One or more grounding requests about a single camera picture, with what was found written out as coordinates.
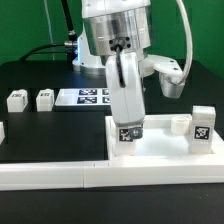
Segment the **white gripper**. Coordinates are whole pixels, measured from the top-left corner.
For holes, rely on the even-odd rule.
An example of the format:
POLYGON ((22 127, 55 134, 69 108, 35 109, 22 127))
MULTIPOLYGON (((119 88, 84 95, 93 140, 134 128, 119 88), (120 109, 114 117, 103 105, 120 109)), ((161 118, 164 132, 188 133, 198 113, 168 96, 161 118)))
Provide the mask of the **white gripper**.
POLYGON ((129 129, 132 140, 143 137, 145 106, 143 90, 135 52, 122 54, 121 67, 125 86, 121 87, 116 65, 116 56, 110 56, 106 62, 106 82, 109 90, 111 112, 118 127, 135 126, 129 129))

